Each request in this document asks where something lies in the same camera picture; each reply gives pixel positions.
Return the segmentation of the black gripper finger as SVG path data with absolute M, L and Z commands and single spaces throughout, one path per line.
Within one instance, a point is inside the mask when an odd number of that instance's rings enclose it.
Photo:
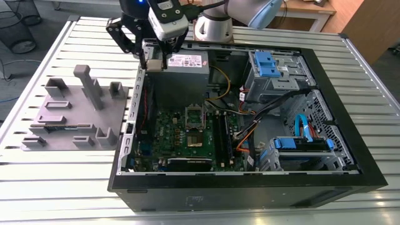
M 167 57 L 172 54 L 172 53 L 177 53 L 180 51 L 181 45 L 184 43 L 187 34 L 188 34 L 189 29 L 187 28 L 184 33 L 175 38 L 175 42 L 171 44 L 169 41 L 160 41 L 157 40 L 159 46 L 160 46 L 160 50 L 161 50 L 161 69 L 167 69 L 168 68 L 168 64 L 167 64 Z
M 132 42 L 132 40 L 127 37 L 123 31 L 123 26 L 135 35 L 135 42 Z M 125 53 L 132 53 L 132 55 L 139 58 L 141 69 L 147 69 L 143 39 L 148 35 L 148 26 L 149 22 L 147 19 L 135 19 L 132 17 L 111 18 L 107 24 L 107 32 L 113 41 Z

